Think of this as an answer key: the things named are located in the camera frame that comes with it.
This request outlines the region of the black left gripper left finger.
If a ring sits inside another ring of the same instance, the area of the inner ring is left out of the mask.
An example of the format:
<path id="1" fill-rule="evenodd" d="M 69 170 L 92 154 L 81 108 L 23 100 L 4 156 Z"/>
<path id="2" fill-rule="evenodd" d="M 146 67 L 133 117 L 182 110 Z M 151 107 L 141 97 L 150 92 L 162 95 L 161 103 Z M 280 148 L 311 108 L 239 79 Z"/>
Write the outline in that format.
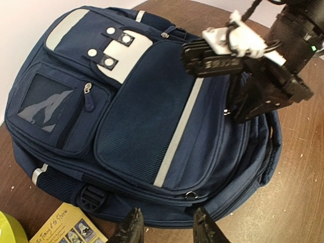
<path id="1" fill-rule="evenodd" d="M 144 242 L 144 217 L 138 207 L 132 208 L 109 238 L 110 243 Z"/>

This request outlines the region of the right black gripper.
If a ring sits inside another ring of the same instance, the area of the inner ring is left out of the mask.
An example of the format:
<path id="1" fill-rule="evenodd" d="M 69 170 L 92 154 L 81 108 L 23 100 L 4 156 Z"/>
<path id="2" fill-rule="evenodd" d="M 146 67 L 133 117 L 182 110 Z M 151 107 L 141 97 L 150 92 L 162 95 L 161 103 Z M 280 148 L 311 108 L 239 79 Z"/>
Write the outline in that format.
<path id="1" fill-rule="evenodd" d="M 298 75 L 272 61 L 248 61 L 246 73 L 231 74 L 227 91 L 227 114 L 245 123 L 262 114 L 308 101 L 312 89 Z"/>

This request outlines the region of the yellow paperback book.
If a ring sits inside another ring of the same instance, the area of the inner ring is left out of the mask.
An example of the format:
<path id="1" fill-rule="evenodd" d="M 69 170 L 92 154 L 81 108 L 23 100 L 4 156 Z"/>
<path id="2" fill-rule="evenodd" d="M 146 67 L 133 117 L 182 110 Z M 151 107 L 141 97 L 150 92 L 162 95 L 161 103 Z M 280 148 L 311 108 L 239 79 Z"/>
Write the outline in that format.
<path id="1" fill-rule="evenodd" d="M 30 242 L 108 242 L 108 238 L 81 209 L 68 203 L 62 203 L 31 238 Z"/>

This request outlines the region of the navy blue backpack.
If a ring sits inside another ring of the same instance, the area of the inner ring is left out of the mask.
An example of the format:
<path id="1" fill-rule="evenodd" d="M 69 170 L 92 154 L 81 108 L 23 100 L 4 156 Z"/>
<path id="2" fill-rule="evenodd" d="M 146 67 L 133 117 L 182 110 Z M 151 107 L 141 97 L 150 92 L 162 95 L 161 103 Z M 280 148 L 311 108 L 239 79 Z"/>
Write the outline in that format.
<path id="1" fill-rule="evenodd" d="M 277 112 L 237 124 L 228 76 L 196 78 L 180 59 L 196 35 L 144 11 L 82 6 L 56 19 L 9 92 L 5 125 L 17 164 L 51 196 L 120 222 L 191 228 L 217 221 L 277 167 Z"/>

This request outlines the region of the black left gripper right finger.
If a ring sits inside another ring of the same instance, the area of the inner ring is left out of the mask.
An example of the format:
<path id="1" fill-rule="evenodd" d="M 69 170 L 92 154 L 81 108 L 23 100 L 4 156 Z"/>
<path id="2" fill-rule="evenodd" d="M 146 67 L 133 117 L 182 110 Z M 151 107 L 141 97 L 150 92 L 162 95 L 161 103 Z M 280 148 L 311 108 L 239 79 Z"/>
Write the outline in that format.
<path id="1" fill-rule="evenodd" d="M 230 243 L 204 207 L 195 211 L 193 219 L 193 242 Z"/>

